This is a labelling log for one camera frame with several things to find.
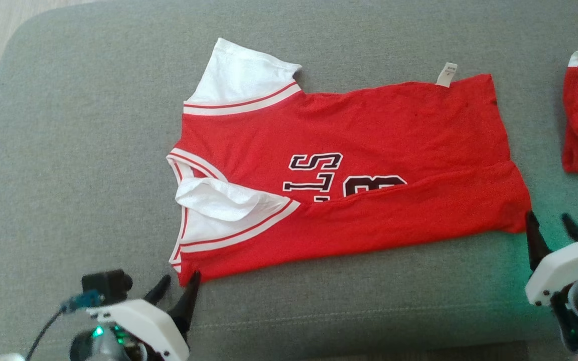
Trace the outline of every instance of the striped trim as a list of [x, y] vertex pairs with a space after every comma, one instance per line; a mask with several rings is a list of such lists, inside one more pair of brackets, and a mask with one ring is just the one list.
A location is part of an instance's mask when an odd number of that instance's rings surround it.
[[300, 86], [296, 82], [293, 82], [273, 94], [269, 94], [263, 98], [244, 101], [242, 103], [226, 105], [195, 105], [184, 102], [183, 113], [197, 116], [223, 116], [227, 114], [250, 112], [280, 103], [280, 101], [289, 98], [299, 91], [301, 91]]
[[230, 245], [239, 244], [240, 242], [246, 241], [254, 236], [263, 233], [267, 229], [271, 228], [274, 224], [280, 222], [282, 219], [286, 218], [288, 215], [292, 214], [298, 207], [300, 203], [296, 201], [289, 201], [282, 207], [278, 212], [273, 213], [266, 219], [264, 219], [259, 224], [240, 231], [234, 235], [218, 238], [216, 240], [206, 240], [195, 242], [193, 244], [180, 244], [180, 251], [190, 253], [190, 252], [201, 252], [201, 251], [211, 251], [214, 249], [220, 249], [223, 247], [228, 247]]
[[[182, 164], [182, 167], [180, 168], [180, 164], [178, 164], [178, 162], [170, 157], [167, 157], [171, 167], [174, 169], [174, 174], [175, 174], [175, 179], [177, 180], [177, 183], [181, 183], [182, 180], [184, 178], [189, 178], [191, 176], [193, 176], [193, 171], [191, 170], [191, 167], [186, 165], [186, 164]], [[182, 218], [180, 219], [180, 231], [177, 235], [177, 239], [179, 242], [179, 240], [181, 240], [184, 237], [184, 233], [186, 233], [186, 224], [187, 224], [187, 219], [189, 217], [189, 210], [187, 208], [182, 209]], [[171, 258], [169, 261], [174, 261], [174, 258], [176, 257], [176, 254], [172, 254]]]
[[224, 176], [224, 174], [222, 174], [222, 172], [220, 172], [211, 163], [207, 162], [201, 157], [198, 157], [195, 154], [188, 153], [188, 151], [174, 148], [171, 153], [167, 155], [167, 158], [177, 160], [178, 162], [182, 162], [190, 167], [193, 167], [210, 178], [220, 179], [223, 182], [228, 182], [227, 177]]
[[182, 254], [180, 252], [180, 242], [178, 241], [175, 244], [175, 248], [173, 253], [171, 253], [171, 257], [169, 258], [169, 263], [172, 266], [177, 266], [182, 264]]

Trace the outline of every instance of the clothing label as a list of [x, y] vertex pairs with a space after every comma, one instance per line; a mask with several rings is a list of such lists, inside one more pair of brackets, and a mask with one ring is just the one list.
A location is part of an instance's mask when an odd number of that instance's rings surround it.
[[449, 88], [457, 68], [458, 66], [456, 64], [445, 63], [445, 68], [443, 68], [443, 71], [439, 74], [436, 85]]

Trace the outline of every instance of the gray cushion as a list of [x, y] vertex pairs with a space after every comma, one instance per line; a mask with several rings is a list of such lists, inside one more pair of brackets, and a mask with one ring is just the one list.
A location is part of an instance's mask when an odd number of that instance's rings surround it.
[[[179, 227], [165, 155], [219, 37], [303, 64], [307, 92], [492, 73], [512, 159], [553, 247], [578, 219], [564, 174], [562, 80], [578, 2], [126, 1], [48, 12], [0, 68], [0, 353], [23, 351], [83, 274], [123, 268], [140, 297], [172, 269]], [[296, 359], [555, 336], [525, 301], [523, 235], [280, 265], [206, 283], [193, 359]], [[175, 287], [163, 306], [181, 294]], [[93, 322], [58, 320], [36, 360]]]

